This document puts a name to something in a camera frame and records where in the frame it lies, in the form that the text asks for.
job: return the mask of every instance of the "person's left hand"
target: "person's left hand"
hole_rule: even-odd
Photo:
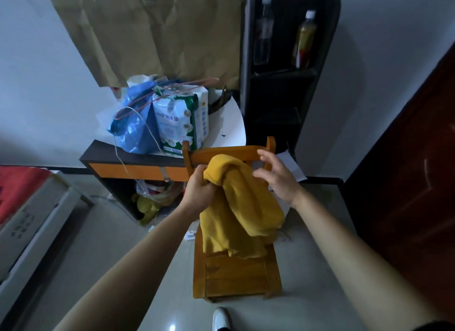
[[[207,168],[205,165],[199,165],[193,175],[191,175],[185,195],[180,202],[179,208],[182,208],[190,217],[192,221],[199,218],[199,214],[204,211],[212,202],[215,196],[217,185],[204,181],[204,170]]]

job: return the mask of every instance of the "red cloth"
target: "red cloth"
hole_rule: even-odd
[[[0,225],[44,183],[50,172],[35,167],[0,166]]]

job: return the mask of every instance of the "wall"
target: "wall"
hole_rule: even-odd
[[[455,3],[341,3],[296,155],[305,174],[346,180],[455,41]]]
[[[0,0],[0,164],[83,167],[99,88],[50,0]]]

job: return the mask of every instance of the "shelving unit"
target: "shelving unit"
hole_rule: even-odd
[[[299,25],[307,10],[316,10],[318,25],[309,67],[291,65]],[[277,141],[276,152],[294,152],[311,99],[338,25],[341,0],[272,0],[272,47],[269,63],[253,65],[255,22],[262,0],[250,0],[247,52],[246,106],[247,145],[264,145],[267,136]]]

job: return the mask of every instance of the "dark red wooden door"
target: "dark red wooden door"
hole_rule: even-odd
[[[455,45],[341,191],[359,236],[455,321]]]

